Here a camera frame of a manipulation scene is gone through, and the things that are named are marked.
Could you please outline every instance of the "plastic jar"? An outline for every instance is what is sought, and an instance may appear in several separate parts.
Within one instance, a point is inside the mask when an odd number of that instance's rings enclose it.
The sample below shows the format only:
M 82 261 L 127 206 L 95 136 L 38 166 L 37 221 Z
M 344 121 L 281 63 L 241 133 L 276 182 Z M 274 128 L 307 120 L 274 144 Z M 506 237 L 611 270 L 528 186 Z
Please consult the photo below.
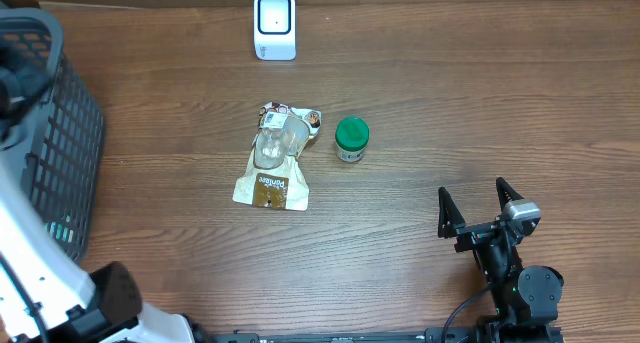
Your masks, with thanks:
M 364 157 L 369 143 L 369 127 L 357 117 L 345 118 L 336 128 L 335 150 L 345 162 L 357 162 Z

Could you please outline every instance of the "gray basket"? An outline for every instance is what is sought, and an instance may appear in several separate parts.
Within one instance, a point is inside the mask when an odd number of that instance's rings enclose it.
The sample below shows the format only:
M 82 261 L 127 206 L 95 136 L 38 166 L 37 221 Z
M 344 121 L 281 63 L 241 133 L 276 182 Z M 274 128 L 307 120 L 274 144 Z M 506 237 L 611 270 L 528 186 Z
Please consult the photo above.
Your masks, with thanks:
M 54 78 L 23 122 L 0 143 L 0 157 L 49 232 L 73 260 L 84 256 L 104 146 L 104 115 L 62 51 L 58 21 L 39 9 L 0 9 L 0 39 Z

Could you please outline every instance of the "snack package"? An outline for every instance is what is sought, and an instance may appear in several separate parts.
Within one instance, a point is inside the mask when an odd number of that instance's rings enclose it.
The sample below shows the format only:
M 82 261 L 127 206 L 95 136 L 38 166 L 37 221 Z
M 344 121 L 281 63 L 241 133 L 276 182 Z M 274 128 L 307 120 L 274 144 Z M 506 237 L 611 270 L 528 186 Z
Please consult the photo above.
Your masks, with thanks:
M 321 113 L 280 103 L 260 108 L 247 170 L 236 181 L 233 200 L 256 207 L 307 210 L 309 187 L 298 157 L 318 135 Z

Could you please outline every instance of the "wooden table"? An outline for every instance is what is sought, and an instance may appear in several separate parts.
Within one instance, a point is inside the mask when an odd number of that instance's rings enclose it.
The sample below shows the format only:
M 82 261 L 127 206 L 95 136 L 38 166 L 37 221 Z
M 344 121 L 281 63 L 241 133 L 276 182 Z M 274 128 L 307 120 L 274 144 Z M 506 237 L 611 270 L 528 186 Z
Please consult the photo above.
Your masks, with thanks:
M 437 188 L 483 222 L 504 176 L 542 208 L 519 252 L 566 278 L 568 341 L 640 340 L 637 1 L 300 7 L 298 58 L 272 63 L 249 8 L 58 17 L 108 119 L 84 268 L 122 261 L 212 332 L 421 330 L 484 286 L 436 236 Z M 324 114 L 306 212 L 231 200 L 269 101 Z M 353 165 L 346 116 L 372 132 Z

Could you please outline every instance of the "green lid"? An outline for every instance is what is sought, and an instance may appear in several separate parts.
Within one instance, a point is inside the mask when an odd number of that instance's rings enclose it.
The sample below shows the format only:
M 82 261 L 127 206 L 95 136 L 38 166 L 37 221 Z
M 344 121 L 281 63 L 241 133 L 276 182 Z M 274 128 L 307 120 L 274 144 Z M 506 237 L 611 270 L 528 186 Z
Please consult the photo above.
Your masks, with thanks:
M 345 118 L 336 128 L 336 143 L 349 152 L 357 152 L 369 143 L 369 127 L 362 119 Z

